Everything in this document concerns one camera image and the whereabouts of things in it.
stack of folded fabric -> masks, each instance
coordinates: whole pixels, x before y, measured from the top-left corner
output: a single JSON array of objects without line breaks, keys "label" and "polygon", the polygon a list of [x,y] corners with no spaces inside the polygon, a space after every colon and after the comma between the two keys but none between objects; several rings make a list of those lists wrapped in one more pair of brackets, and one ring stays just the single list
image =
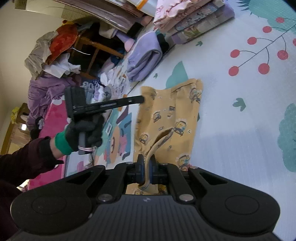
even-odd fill
[{"label": "stack of folded fabric", "polygon": [[187,41],[209,31],[210,29],[224,23],[230,18],[234,17],[233,9],[225,4],[214,13],[197,21],[193,25],[184,28],[183,30],[174,33],[171,38],[176,44],[184,44]]},{"label": "stack of folded fabric", "polygon": [[224,0],[158,0],[154,25],[183,44],[232,17],[234,11]]},{"label": "stack of folded fabric", "polygon": [[186,16],[207,4],[210,0],[158,0],[154,25],[166,33]]},{"label": "stack of folded fabric", "polygon": [[204,6],[198,8],[197,10],[183,18],[181,21],[179,21],[175,26],[173,26],[170,30],[167,31],[166,35],[171,36],[176,32],[179,32],[195,24],[196,22],[204,19],[208,15],[216,12],[220,7],[224,6],[224,4],[224,0],[213,0],[211,2],[208,2]]}]

wall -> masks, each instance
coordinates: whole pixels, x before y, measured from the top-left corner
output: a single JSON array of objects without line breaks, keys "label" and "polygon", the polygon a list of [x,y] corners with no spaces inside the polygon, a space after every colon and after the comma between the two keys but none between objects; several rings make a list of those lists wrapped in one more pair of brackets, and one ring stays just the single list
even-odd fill
[{"label": "wall", "polygon": [[3,141],[4,141],[8,126],[9,126],[9,124],[11,122],[10,113],[11,112],[9,111],[9,112],[6,112],[4,114],[4,120],[2,122],[2,128],[0,129],[0,151],[2,149],[2,144],[3,144]]},{"label": "wall", "polygon": [[36,40],[56,30],[62,19],[16,10],[9,1],[0,9],[0,22],[0,83],[7,107],[13,109],[27,102],[31,75],[24,66],[24,60],[34,48]]}]

yellow pants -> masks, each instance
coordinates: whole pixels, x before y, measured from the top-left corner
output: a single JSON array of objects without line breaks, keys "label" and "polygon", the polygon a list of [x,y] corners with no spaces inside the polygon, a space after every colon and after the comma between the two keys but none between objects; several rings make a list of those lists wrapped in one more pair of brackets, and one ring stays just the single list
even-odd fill
[{"label": "yellow pants", "polygon": [[140,105],[135,135],[134,161],[144,155],[145,184],[129,185],[129,194],[158,193],[156,185],[149,185],[148,162],[155,154],[159,163],[175,164],[187,170],[195,136],[200,98],[201,80],[189,79],[165,90],[141,87],[145,102]]}]

wooden chair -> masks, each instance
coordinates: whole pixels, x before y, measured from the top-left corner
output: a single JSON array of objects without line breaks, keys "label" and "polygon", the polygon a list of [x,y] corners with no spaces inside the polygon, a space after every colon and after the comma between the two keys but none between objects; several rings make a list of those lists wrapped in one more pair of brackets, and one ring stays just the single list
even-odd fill
[{"label": "wooden chair", "polygon": [[[92,67],[92,65],[93,65],[93,63],[94,63],[94,61],[96,59],[96,56],[97,56],[99,50],[102,50],[102,51],[105,51],[107,53],[113,54],[113,55],[115,55],[115,56],[117,56],[119,58],[123,58],[124,55],[117,52],[116,50],[114,50],[114,49],[112,49],[110,47],[107,47],[107,46],[103,45],[103,44],[91,41],[89,39],[90,35],[91,35],[91,33],[89,33],[88,31],[83,30],[78,35],[78,37],[76,39],[76,42],[74,44],[74,48],[79,50],[79,51],[82,50],[83,45],[90,45],[90,46],[93,46],[93,47],[96,48],[96,50],[95,50],[95,52],[94,52],[94,54],[93,54],[93,56],[91,58],[91,61],[90,61],[89,65],[88,65],[87,71],[86,72],[82,72],[82,71],[80,72],[81,76],[93,80],[93,79],[96,79],[97,77],[91,76],[89,74],[89,72],[91,70],[91,67]],[[71,58],[73,58],[75,52],[76,51],[72,49]]]}]

folded clothes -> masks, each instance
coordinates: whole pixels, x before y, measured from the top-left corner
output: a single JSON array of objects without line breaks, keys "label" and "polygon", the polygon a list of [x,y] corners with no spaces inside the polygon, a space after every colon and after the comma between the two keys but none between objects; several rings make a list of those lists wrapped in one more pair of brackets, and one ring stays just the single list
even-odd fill
[{"label": "folded clothes", "polygon": [[224,0],[213,0],[201,8],[195,10],[191,14],[187,15],[183,20],[178,22],[173,28],[167,31],[166,35],[171,36],[174,33],[181,31],[192,24],[202,20],[206,16],[216,12],[220,7],[224,6]]},{"label": "folded clothes", "polygon": [[186,16],[194,12],[195,10],[201,8],[205,4],[207,4],[210,0],[199,0],[196,3],[193,3],[191,5],[188,5],[186,9],[179,10],[178,13],[171,17],[168,21],[162,24],[157,24],[156,26],[159,28],[160,32],[166,33],[169,31],[172,27],[174,27],[178,22],[180,22],[182,19],[184,19]]},{"label": "folded clothes", "polygon": [[232,17],[234,17],[233,9],[228,4],[225,4],[216,12],[205,17],[201,21],[198,21],[190,27],[173,34],[171,38],[176,44],[184,44],[187,41],[209,31],[210,29],[218,26],[219,24],[227,21]]},{"label": "folded clothes", "polygon": [[163,53],[155,32],[141,36],[128,58],[127,77],[130,82],[143,80],[156,67]]},{"label": "folded clothes", "polygon": [[166,25],[170,20],[174,20],[175,17],[180,17],[178,15],[179,13],[183,13],[184,16],[182,18],[177,18],[177,22],[209,1],[210,0],[158,0],[153,21],[154,25],[159,28],[161,32],[165,32]]}]

